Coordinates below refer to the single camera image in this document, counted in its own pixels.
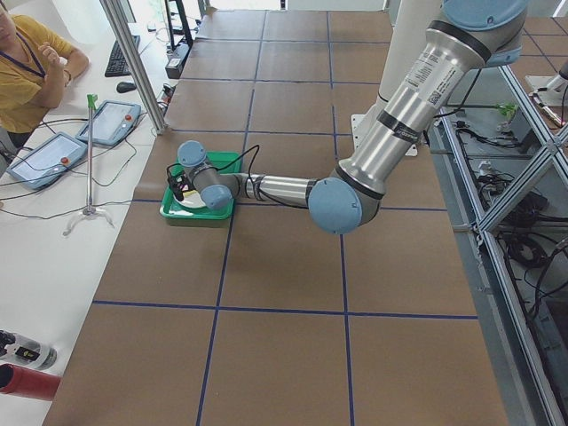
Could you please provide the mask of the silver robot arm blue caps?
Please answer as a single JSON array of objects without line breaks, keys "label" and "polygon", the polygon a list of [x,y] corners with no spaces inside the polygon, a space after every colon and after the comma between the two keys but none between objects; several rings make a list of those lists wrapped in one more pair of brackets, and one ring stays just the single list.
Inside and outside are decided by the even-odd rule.
[{"label": "silver robot arm blue caps", "polygon": [[177,150],[186,181],[212,210],[239,198],[307,209],[322,230],[346,234],[377,214],[385,181],[472,69],[508,65],[521,51],[526,1],[444,1],[425,29],[425,45],[386,106],[372,115],[353,154],[329,177],[307,179],[222,174],[205,147]]}]

